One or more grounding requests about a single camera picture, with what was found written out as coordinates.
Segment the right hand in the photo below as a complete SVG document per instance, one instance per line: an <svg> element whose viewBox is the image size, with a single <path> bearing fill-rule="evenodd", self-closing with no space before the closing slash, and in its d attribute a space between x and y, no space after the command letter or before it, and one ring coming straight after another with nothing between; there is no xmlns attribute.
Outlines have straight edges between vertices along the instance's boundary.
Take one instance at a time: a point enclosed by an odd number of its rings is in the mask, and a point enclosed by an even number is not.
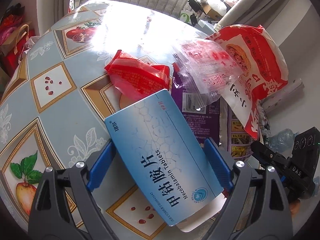
<svg viewBox="0 0 320 240"><path fill-rule="evenodd" d="M295 217L295 215L299 212L300 210L300 200L297 199L293 202L291 202L289 204L289 207L290 207L290 212L291 212L291 216L292 217Z"/></svg>

